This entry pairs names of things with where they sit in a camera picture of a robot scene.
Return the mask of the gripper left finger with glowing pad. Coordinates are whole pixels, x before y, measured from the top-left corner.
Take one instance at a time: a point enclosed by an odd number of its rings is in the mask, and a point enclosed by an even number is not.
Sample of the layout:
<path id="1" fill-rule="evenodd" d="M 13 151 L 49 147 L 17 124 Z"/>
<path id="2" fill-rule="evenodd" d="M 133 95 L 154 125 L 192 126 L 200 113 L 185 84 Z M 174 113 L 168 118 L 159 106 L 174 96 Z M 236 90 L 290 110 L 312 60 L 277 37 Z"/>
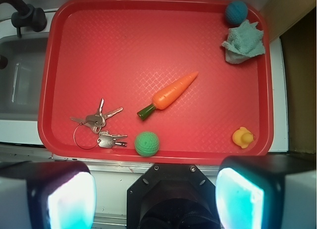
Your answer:
<path id="1" fill-rule="evenodd" d="M 2 229 L 90 229 L 96 183 L 81 161 L 2 162 Z"/>

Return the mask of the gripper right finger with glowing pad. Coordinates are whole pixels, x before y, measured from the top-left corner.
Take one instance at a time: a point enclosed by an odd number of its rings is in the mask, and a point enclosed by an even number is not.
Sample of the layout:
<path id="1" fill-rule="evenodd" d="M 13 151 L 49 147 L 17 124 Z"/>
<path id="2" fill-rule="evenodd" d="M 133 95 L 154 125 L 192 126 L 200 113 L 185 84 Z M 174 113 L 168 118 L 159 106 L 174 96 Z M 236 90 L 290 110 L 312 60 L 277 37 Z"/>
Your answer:
<path id="1" fill-rule="evenodd" d="M 294 155 L 225 158 L 215 183 L 225 229 L 315 229 L 315 158 Z"/>

